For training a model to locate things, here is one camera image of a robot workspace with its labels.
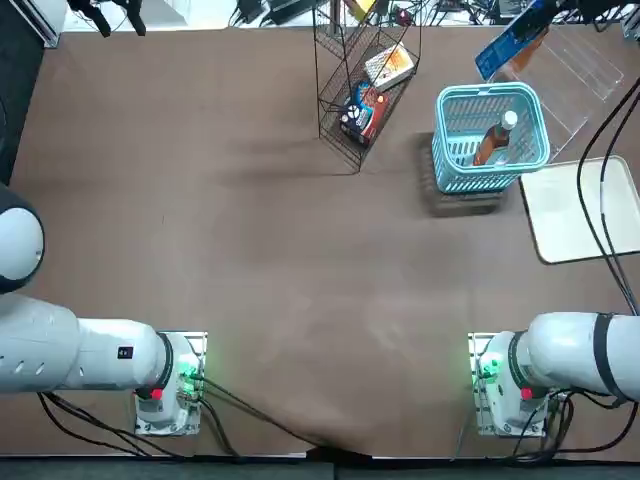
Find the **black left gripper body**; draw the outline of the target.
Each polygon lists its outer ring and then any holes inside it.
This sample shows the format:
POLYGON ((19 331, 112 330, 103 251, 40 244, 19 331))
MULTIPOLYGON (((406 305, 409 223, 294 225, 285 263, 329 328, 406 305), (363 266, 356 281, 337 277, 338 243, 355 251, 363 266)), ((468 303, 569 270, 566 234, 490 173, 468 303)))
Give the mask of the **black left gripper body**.
MULTIPOLYGON (((139 13, 142 6, 141 0, 105 0, 106 3, 113 3, 124 9, 127 13, 139 13)), ((101 0, 68 0, 69 7, 75 11, 85 11, 90 7, 97 7, 102 3, 101 0)))

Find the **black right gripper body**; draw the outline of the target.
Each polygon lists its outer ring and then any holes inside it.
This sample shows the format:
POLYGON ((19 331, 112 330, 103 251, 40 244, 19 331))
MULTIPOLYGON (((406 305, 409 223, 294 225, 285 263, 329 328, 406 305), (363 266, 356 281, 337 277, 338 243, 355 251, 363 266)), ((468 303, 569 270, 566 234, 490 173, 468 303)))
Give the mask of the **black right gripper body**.
POLYGON ((551 18, 562 12, 568 12, 569 16, 578 15, 581 18, 589 18, 590 10, 588 1, 582 0, 549 0, 543 3, 543 12, 551 18))

